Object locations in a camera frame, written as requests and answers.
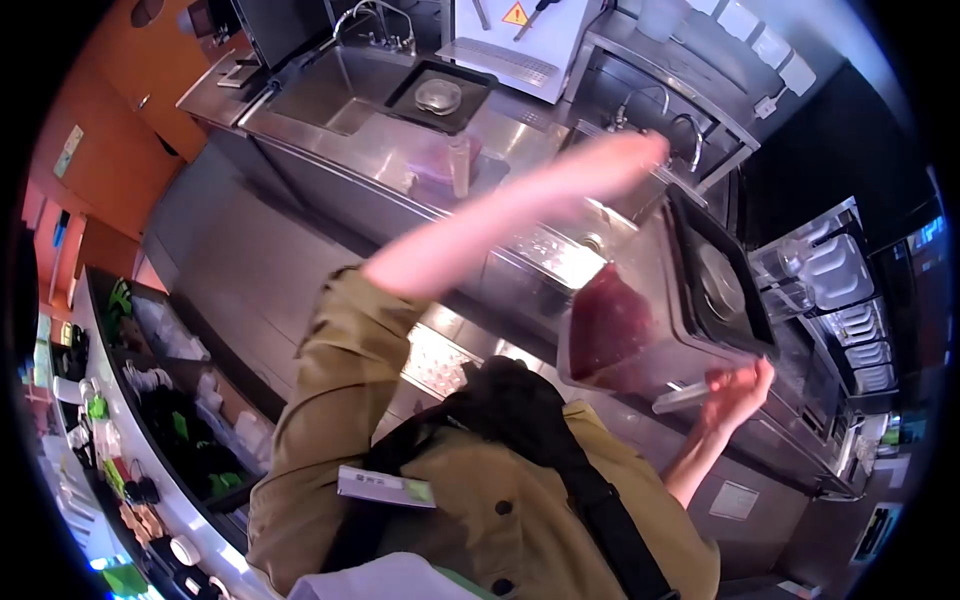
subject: jacket button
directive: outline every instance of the jacket button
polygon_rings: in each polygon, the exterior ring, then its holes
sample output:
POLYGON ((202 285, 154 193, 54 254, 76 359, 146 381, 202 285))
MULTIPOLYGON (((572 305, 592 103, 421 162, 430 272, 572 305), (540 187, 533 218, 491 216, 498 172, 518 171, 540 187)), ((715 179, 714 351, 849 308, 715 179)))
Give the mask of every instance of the jacket button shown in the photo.
POLYGON ((505 596, 514 590, 514 582, 509 579, 498 579, 493 582, 490 590, 498 596, 505 596))

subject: khaki jacket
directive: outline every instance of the khaki jacket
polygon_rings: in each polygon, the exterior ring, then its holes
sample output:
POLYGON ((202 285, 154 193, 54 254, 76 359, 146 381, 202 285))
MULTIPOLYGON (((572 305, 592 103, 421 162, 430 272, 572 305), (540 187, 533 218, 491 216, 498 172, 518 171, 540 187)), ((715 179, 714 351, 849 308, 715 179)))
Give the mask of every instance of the khaki jacket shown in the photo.
MULTIPOLYGON (((320 570, 347 506, 337 495, 337 468, 359 467, 370 449, 407 360, 406 336, 426 306, 375 288, 353 269, 326 284, 298 352, 296 394, 274 434, 273 467, 251 495, 247 561, 279 593, 320 570)), ((701 540, 657 472, 584 402, 568 404, 564 415, 590 463, 619 490, 671 586, 684 600, 713 598, 717 549, 701 540)), ((438 508, 392 521, 381 554, 414 552, 481 588, 512 587, 509 597, 624 597, 567 506, 556 471, 443 427, 402 474, 429 481, 438 508)))

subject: label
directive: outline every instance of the label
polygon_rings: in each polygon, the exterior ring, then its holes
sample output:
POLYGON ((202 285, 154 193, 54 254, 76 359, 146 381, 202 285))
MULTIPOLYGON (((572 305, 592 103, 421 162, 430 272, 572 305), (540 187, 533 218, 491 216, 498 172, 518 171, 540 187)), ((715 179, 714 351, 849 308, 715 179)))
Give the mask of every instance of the label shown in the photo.
POLYGON ((519 25, 523 27, 527 24, 527 13, 523 11, 523 7, 520 6, 520 3, 517 2, 503 15, 503 18, 500 19, 504 23, 513 23, 514 25, 519 25))
POLYGON ((759 492, 744 488, 733 481, 725 481, 710 506, 710 514, 738 521, 746 520, 759 497, 759 492))
POLYGON ((437 508, 429 482, 340 465, 337 493, 351 498, 417 508, 437 508))
POLYGON ((74 125, 73 131, 70 132, 66 141, 63 142, 63 151, 60 153, 60 158, 57 159, 57 163, 54 165, 54 175, 58 178, 63 178, 63 174, 66 173, 66 168, 70 166, 70 159, 73 158, 73 153, 77 152, 77 146, 80 145, 80 140, 82 139, 84 139, 84 130, 80 129, 79 125, 74 125))

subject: metal faucet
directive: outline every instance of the metal faucet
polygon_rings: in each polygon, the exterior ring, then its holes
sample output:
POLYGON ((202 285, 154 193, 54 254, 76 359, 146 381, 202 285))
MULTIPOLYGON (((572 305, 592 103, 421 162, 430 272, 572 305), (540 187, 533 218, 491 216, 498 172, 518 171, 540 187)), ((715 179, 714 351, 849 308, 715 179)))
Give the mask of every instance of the metal faucet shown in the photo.
POLYGON ((697 165, 700 164, 700 153, 704 150, 704 133, 700 131, 700 124, 697 123, 697 120, 694 119, 689 114, 679 114, 673 121, 670 121, 670 125, 676 125, 679 121, 686 121, 690 124, 690 127, 693 128, 694 135, 697 136, 697 144, 693 151, 693 159, 690 161, 690 173, 693 173, 697 170, 697 165))
POLYGON ((409 34, 407 35, 406 39, 403 39, 403 40, 399 39, 399 36, 390 36, 387 33, 387 24, 383 20, 380 21, 380 25, 383 28, 383 36, 386 38, 386 43, 388 46, 396 44, 395 48, 397 50, 399 50, 400 48, 406 48, 407 50, 410 51, 410 56, 416 56, 417 41, 414 38, 414 22, 410 19, 410 15, 398 8, 390 6, 383 0, 360 0, 360 2, 357 2, 352 9, 349 9, 343 14, 341 14, 340 18, 337 19, 336 25, 333 26, 334 41, 338 41, 338 42, 341 41, 340 40, 341 29, 343 28, 344 23, 347 21, 347 19, 355 18, 358 13, 373 12, 371 9, 368 9, 367 7, 364 6, 367 4, 375 4, 377 6, 390 9, 393 12, 399 12, 407 19, 407 27, 409 28, 409 34))
POLYGON ((616 114, 613 116, 613 120, 607 126, 607 131, 610 133, 619 132, 623 130, 627 125, 627 105, 630 104, 630 101, 634 98, 634 94, 645 91, 647 89, 658 89, 663 92, 663 108, 660 110, 660 116, 666 116, 667 110, 670 108, 670 92, 666 90, 666 87, 663 85, 650 85, 649 87, 642 87, 640 89, 635 89, 624 99, 620 106, 616 110, 616 114))

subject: name tag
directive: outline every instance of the name tag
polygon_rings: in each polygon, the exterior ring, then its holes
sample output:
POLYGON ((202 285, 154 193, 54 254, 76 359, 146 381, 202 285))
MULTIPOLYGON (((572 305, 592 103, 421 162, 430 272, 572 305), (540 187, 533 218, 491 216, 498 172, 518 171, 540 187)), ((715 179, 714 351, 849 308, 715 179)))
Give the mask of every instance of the name tag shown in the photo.
POLYGON ((429 482, 394 477, 347 465, 340 465, 337 473, 337 493, 373 502, 425 509, 437 508, 429 482))

